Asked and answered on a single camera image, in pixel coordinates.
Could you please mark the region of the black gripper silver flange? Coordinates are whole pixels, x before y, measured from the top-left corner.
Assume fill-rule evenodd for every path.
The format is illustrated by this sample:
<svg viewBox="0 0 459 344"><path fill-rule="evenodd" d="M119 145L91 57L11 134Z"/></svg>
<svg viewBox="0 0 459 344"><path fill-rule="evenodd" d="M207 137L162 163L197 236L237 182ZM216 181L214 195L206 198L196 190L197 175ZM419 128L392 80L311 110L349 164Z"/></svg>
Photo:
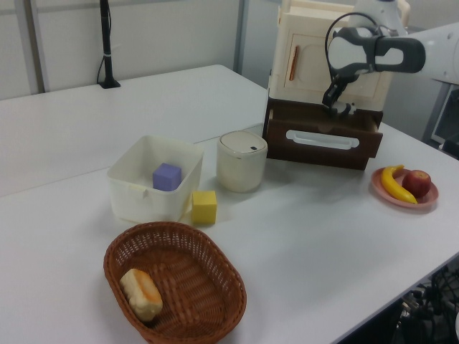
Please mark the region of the black gripper silver flange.
<svg viewBox="0 0 459 344"><path fill-rule="evenodd" d="M331 84L324 92L322 105L329 111L330 116L339 117L345 112L345 105L335 104L348 84L357 81L358 75L342 76L336 71L331 72Z"/></svg>

